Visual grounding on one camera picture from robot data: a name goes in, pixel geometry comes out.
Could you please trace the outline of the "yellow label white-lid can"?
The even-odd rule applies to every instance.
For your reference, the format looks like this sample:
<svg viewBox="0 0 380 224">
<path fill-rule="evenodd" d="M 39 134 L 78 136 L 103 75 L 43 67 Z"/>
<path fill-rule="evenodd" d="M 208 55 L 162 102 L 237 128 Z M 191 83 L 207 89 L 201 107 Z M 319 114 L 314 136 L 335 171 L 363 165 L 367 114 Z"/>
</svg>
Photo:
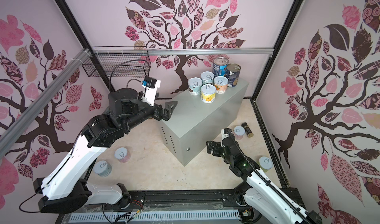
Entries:
<svg viewBox="0 0 380 224">
<path fill-rule="evenodd" d="M 214 85 L 205 84 L 201 87 L 201 101 L 204 103 L 214 102 L 216 97 L 216 88 Z"/>
</svg>

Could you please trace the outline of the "pink small white-lid can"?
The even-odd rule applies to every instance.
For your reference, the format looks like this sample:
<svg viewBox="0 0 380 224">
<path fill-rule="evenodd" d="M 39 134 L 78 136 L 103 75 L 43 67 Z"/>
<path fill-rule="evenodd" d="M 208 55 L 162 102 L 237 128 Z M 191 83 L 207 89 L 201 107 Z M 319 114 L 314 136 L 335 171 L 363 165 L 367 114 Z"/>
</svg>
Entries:
<svg viewBox="0 0 380 224">
<path fill-rule="evenodd" d="M 236 140 L 241 140 L 245 135 L 245 129 L 242 126 L 235 126 L 233 133 Z"/>
</svg>

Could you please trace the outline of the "light blue white-lid can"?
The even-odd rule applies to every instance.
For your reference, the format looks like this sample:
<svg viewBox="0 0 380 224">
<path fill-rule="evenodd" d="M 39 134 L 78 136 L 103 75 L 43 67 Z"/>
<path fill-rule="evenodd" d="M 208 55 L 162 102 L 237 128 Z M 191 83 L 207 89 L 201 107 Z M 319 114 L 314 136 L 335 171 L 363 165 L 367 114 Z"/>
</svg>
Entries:
<svg viewBox="0 0 380 224">
<path fill-rule="evenodd" d="M 203 82 L 201 78 L 194 77 L 188 81 L 189 93 L 191 95 L 200 95 Z"/>
</svg>

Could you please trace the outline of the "dark grey tin can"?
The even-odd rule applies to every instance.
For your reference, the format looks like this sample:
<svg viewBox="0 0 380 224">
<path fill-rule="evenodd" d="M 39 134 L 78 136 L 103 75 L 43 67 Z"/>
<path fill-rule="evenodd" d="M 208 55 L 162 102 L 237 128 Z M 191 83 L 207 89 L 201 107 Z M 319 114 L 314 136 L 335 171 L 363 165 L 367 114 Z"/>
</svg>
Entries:
<svg viewBox="0 0 380 224">
<path fill-rule="evenodd" d="M 236 63 L 227 65 L 228 87 L 235 87 L 238 83 L 241 66 Z"/>
</svg>

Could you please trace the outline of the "orange label white-lid can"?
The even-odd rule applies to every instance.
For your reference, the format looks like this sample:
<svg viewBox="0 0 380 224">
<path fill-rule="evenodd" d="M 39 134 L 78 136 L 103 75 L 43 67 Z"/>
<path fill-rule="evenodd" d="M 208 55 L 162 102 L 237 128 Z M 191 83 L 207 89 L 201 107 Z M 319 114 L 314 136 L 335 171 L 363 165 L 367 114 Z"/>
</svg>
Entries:
<svg viewBox="0 0 380 224">
<path fill-rule="evenodd" d="M 224 76 L 215 77 L 214 86 L 217 94 L 224 94 L 228 89 L 228 78 Z"/>
</svg>

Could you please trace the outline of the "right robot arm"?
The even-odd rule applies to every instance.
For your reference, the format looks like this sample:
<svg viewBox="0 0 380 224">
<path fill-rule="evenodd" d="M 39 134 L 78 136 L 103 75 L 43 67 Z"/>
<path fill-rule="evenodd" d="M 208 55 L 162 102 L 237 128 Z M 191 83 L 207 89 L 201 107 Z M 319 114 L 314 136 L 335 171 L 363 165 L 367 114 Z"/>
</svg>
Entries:
<svg viewBox="0 0 380 224">
<path fill-rule="evenodd" d="M 221 157 L 229 169 L 243 182 L 235 188 L 240 205 L 256 209 L 272 224 L 321 224 L 315 211 L 307 211 L 280 188 L 273 184 L 265 172 L 247 157 L 232 138 L 221 142 L 207 141 L 207 153 Z"/>
</svg>

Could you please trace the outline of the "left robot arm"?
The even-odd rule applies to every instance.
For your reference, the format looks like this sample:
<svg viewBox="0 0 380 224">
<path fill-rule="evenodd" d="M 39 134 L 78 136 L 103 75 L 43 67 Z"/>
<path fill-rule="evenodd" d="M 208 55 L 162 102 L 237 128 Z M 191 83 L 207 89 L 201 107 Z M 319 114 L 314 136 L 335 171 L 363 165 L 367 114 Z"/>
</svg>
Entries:
<svg viewBox="0 0 380 224">
<path fill-rule="evenodd" d="M 91 184 L 82 175 L 116 140 L 137 125 L 149 118 L 157 121 L 171 118 L 177 101 L 161 106 L 154 102 L 155 96 L 151 88 L 147 88 L 143 97 L 132 88 L 108 95 L 107 110 L 85 125 L 73 148 L 49 176 L 34 181 L 35 193 L 43 195 L 38 202 L 41 213 L 69 214 L 92 204 L 109 204 L 119 209 L 129 205 L 131 196 L 123 184 Z"/>
</svg>

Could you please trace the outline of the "blue label tin can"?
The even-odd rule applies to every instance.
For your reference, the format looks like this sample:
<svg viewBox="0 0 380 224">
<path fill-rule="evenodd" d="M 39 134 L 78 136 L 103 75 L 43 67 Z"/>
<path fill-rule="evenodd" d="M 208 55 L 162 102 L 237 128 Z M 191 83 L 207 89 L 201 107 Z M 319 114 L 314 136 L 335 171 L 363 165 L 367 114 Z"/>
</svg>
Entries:
<svg viewBox="0 0 380 224">
<path fill-rule="evenodd" d="M 226 76 L 227 66 L 229 64 L 229 59 L 227 57 L 217 57 L 213 61 L 212 73 L 215 77 Z"/>
</svg>

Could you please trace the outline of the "teal label white-lid can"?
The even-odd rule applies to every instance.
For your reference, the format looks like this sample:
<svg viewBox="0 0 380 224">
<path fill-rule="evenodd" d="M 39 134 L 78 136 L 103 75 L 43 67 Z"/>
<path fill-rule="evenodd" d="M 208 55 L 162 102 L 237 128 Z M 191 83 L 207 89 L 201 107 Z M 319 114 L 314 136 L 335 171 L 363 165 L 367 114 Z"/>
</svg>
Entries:
<svg viewBox="0 0 380 224">
<path fill-rule="evenodd" d="M 210 71 L 202 72 L 200 75 L 203 85 L 206 85 L 206 84 L 212 85 L 214 81 L 214 77 L 215 75 Z"/>
</svg>

